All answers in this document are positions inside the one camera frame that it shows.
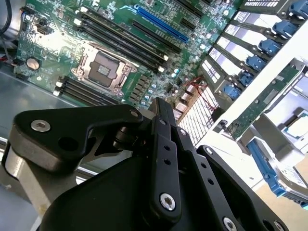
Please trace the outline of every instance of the red cable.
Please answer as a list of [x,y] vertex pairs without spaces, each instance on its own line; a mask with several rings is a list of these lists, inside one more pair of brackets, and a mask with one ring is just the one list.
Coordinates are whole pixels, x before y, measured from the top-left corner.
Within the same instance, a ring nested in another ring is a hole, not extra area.
[[207,106],[210,108],[210,110],[212,110],[212,111],[214,111],[215,110],[215,107],[213,107],[204,97],[203,97],[203,95],[202,95],[202,92],[200,92],[199,90],[199,87],[207,87],[207,85],[201,85],[201,84],[196,84],[195,82],[197,81],[197,80],[199,80],[199,79],[201,79],[201,77],[197,77],[197,78],[195,78],[195,79],[193,79],[192,81],[190,81],[190,82],[187,82],[185,85],[192,85],[192,86],[194,86],[196,89],[197,89],[197,92],[198,92],[198,94],[202,97],[202,99],[205,101],[205,103],[207,104]]

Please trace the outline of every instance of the motherboard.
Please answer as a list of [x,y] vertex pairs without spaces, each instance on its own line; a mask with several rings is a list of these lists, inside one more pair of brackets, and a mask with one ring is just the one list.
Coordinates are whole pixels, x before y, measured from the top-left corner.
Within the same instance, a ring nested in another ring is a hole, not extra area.
[[241,0],[27,0],[16,75],[78,106],[156,97],[187,110],[199,67]]

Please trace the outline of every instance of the screw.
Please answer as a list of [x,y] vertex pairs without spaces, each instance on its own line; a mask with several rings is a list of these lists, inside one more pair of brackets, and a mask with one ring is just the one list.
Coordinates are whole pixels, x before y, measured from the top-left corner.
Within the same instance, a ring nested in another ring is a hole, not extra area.
[[163,124],[163,125],[166,125],[166,122],[165,122],[164,120],[162,120],[162,119],[160,119],[159,122],[160,122],[161,124]]
[[173,211],[175,209],[175,201],[168,193],[160,195],[160,203],[168,211]]
[[135,111],[130,111],[130,113],[131,113],[133,116],[138,117],[138,113],[137,113],[137,112],[135,112]]
[[230,218],[225,217],[223,219],[223,224],[225,225],[228,231],[237,231],[235,224]]
[[281,226],[281,224],[279,224],[279,222],[274,221],[274,224],[275,224],[276,227],[279,229],[279,231],[284,231],[284,228]]
[[47,121],[37,119],[37,120],[34,120],[31,123],[31,128],[34,131],[46,132],[46,131],[49,131],[51,127],[50,127],[50,124]]
[[187,135],[186,131],[184,131],[183,129],[180,129],[180,132],[182,133],[183,136]]
[[213,152],[212,152],[209,148],[206,148],[205,150],[206,150],[206,152],[209,153],[210,155],[213,154]]

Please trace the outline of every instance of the cpu socket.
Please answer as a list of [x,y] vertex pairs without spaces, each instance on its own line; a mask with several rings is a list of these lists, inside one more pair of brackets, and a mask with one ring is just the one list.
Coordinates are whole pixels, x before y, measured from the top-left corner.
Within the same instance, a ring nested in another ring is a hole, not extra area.
[[128,75],[136,72],[137,67],[126,58],[99,45],[87,44],[78,68],[72,69],[72,73],[87,85],[123,96],[121,89]]

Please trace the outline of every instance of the wire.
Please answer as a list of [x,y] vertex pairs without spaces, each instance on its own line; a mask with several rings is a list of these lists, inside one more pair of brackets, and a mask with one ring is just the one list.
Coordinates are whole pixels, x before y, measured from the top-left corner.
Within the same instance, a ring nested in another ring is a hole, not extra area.
[[0,37],[0,40],[1,41],[4,41],[4,42],[13,42],[15,40],[17,40],[21,34],[21,32],[23,31],[23,26],[24,26],[24,17],[25,17],[26,13],[25,12],[22,12],[21,16],[20,16],[20,26],[19,26],[19,31],[18,31],[18,34],[13,37],[13,38],[10,38],[10,39],[3,39],[2,37]]
[[202,95],[202,91],[200,90],[201,87],[207,87],[207,84],[206,85],[202,85],[202,84],[197,84],[197,80],[199,79],[202,79],[201,77],[197,77],[189,82],[187,82],[185,85],[192,85],[193,87],[195,87],[197,89],[197,92],[199,94],[199,96],[202,97],[202,99],[205,101],[205,103],[207,104],[207,106],[210,108],[210,110],[214,111],[215,110],[215,107],[213,107],[207,100],[206,98],[203,97]]
[[0,36],[2,36],[10,27],[12,22],[12,6],[10,0],[5,0],[6,8],[8,11],[8,16],[6,18],[6,22],[4,24],[4,27],[0,30]]

